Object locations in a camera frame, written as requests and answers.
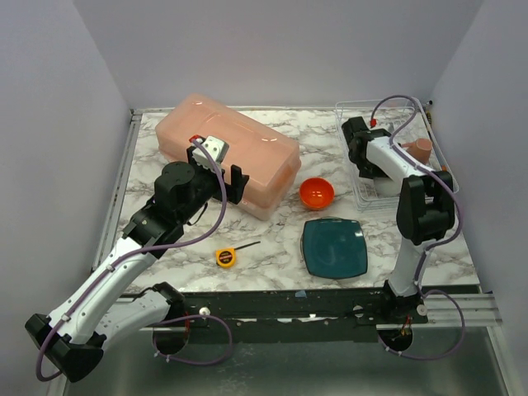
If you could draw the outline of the white bowl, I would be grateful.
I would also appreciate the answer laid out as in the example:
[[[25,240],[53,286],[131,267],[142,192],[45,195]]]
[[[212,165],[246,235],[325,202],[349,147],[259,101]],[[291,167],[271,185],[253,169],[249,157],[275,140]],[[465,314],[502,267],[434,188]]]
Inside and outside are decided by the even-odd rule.
[[[401,183],[393,181],[388,177],[376,177],[373,179],[375,193],[379,198],[392,198],[399,196]]]

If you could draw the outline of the pink grey mug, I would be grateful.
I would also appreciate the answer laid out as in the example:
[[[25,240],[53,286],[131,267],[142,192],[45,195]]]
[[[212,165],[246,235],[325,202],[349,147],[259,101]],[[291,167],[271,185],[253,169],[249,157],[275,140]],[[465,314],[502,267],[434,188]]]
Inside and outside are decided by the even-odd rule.
[[[402,148],[416,159],[418,162],[427,165],[433,150],[432,142],[429,139],[420,138],[413,142],[402,144]]]

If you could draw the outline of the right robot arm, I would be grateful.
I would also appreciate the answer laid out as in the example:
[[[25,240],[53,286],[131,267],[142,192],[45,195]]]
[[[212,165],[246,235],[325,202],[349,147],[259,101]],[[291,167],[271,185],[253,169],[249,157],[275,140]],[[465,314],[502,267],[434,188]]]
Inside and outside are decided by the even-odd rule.
[[[420,283],[434,242],[455,225],[453,178],[434,171],[397,147],[385,129],[370,130],[360,116],[342,124],[348,158],[360,177],[399,189],[396,223],[402,242],[384,283],[379,313],[387,322],[411,314],[422,302]]]

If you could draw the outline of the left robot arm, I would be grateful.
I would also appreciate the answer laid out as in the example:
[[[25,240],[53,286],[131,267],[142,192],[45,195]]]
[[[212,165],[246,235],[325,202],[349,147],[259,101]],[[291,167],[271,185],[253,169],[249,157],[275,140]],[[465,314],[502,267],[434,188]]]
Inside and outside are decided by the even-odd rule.
[[[191,138],[185,162],[169,163],[154,182],[154,193],[123,230],[97,269],[59,307],[35,313],[25,329],[39,352],[35,376],[48,382],[64,375],[78,382],[100,363],[111,344],[145,326],[182,323],[197,317],[167,283],[146,289],[124,309],[115,302],[127,287],[167,251],[200,243],[221,225],[230,203],[243,198],[248,175],[222,162],[229,145],[213,136]]]

